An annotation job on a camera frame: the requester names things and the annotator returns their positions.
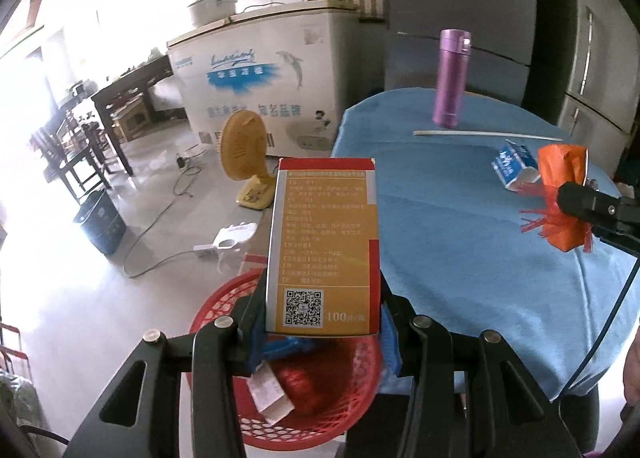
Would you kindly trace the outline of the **dark blue waste bin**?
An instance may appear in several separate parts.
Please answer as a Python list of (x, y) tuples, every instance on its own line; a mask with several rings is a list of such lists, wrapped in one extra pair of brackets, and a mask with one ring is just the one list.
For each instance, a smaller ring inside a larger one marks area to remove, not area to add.
[(104, 256), (114, 254), (127, 226), (106, 190), (94, 190), (80, 206), (74, 223)]

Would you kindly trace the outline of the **purple thermos bottle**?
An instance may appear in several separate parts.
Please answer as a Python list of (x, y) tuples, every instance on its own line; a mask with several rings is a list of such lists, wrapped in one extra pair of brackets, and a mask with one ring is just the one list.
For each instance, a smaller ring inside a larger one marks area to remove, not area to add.
[(453, 129), (466, 85), (472, 51), (472, 34), (461, 29), (444, 29), (439, 38), (439, 63), (433, 122)]

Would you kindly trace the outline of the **silver refrigerator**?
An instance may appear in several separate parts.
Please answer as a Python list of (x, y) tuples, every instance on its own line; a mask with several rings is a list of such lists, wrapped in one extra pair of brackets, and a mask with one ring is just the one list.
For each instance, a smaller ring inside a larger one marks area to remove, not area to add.
[(639, 103), (639, 33), (620, 0), (562, 0), (568, 73), (556, 124), (612, 176)]

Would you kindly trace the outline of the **white chest freezer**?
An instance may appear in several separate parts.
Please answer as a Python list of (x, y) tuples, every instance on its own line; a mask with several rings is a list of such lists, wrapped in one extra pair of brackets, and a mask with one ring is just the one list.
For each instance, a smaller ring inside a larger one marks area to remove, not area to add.
[(167, 43), (191, 129), (217, 147), (235, 112), (256, 112), (275, 157), (326, 157), (352, 104), (356, 8), (315, 0), (251, 10)]

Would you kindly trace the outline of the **white power strip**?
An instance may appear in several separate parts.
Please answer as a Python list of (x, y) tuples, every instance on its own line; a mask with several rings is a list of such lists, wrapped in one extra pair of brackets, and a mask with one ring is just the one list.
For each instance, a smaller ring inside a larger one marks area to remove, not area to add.
[(258, 224), (241, 222), (223, 227), (209, 244), (196, 244), (192, 251), (197, 256), (221, 256), (223, 253), (239, 249), (256, 234)]

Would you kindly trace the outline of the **dark wooden chair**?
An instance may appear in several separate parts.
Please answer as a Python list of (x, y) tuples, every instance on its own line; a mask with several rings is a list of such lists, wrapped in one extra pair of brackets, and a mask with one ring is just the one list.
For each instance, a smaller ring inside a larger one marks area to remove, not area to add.
[(99, 188), (112, 189), (107, 178), (111, 169), (96, 131), (88, 124), (78, 124), (64, 114), (54, 132), (39, 128), (29, 140), (47, 163), (43, 170), (46, 182), (60, 181), (78, 204)]

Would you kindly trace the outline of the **red mesh trash basket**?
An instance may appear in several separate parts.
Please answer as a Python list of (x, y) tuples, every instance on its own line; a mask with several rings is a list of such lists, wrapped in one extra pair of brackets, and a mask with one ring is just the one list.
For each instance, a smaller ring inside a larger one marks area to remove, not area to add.
[(283, 293), (292, 334), (267, 334), (266, 277), (252, 270), (230, 280), (192, 322), (194, 456), (316, 447), (345, 433), (373, 402), (382, 369), (378, 339), (323, 337), (328, 296), (299, 287)]

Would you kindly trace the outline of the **grey cabinet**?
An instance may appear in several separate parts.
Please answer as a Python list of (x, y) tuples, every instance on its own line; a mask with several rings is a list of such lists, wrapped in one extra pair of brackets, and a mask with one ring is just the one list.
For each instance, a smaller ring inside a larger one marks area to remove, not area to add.
[(384, 0), (385, 86), (432, 88), (444, 29), (471, 33), (469, 91), (518, 105), (532, 61), (536, 0)]

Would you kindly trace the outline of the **white thin stick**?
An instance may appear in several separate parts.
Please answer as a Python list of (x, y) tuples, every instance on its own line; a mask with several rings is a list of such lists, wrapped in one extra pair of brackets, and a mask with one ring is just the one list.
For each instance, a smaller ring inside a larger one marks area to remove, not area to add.
[(415, 130), (413, 136), (465, 136), (465, 137), (503, 137), (503, 138), (522, 138), (523, 140), (545, 140), (546, 142), (562, 142), (562, 137), (524, 134), (524, 133), (508, 133), (508, 132), (492, 132), (492, 131), (461, 131), (461, 130)]

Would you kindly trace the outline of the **white printed medicine box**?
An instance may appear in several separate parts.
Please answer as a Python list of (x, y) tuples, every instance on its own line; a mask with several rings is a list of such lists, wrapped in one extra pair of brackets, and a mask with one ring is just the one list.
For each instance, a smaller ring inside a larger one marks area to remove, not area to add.
[(248, 378), (247, 389), (268, 426), (274, 426), (294, 410), (294, 404), (267, 362), (261, 363)]

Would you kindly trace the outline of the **yellow desk fan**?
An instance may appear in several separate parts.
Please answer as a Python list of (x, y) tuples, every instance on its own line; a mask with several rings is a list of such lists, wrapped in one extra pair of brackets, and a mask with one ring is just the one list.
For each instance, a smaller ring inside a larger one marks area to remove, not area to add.
[(224, 124), (219, 155), (224, 173), (244, 186), (236, 196), (243, 208), (265, 210), (273, 203), (276, 177), (267, 168), (268, 135), (262, 118), (254, 111), (235, 111)]

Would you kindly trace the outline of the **red orange medicine box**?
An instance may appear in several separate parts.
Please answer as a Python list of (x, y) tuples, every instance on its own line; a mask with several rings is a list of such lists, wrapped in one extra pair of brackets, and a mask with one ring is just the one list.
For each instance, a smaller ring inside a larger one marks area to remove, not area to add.
[(373, 336), (381, 277), (371, 158), (279, 162), (266, 277), (266, 329), (307, 338)]

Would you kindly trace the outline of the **orange plastic bag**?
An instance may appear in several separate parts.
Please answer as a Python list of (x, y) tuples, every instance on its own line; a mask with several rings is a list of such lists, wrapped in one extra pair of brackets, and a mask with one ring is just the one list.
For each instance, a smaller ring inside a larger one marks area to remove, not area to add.
[(539, 180), (521, 184), (518, 192), (540, 197), (537, 209), (521, 210), (521, 232), (536, 230), (553, 248), (570, 252), (592, 250), (592, 229), (582, 214), (582, 198), (587, 193), (589, 152), (584, 146), (552, 144), (538, 149)]

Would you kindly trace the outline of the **red plastic bag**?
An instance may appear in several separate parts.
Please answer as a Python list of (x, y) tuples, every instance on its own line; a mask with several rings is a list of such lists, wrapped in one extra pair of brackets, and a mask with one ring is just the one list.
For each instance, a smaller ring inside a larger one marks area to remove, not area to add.
[(277, 364), (272, 369), (300, 416), (322, 414), (337, 402), (345, 386), (342, 372), (319, 364)]

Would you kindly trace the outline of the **small blue torn box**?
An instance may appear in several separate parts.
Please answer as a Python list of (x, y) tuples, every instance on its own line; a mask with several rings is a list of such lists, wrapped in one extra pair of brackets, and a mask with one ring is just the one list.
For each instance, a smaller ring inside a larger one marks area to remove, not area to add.
[(540, 179), (538, 164), (524, 145), (507, 140), (491, 163), (503, 187), (518, 192), (521, 187), (535, 184)]

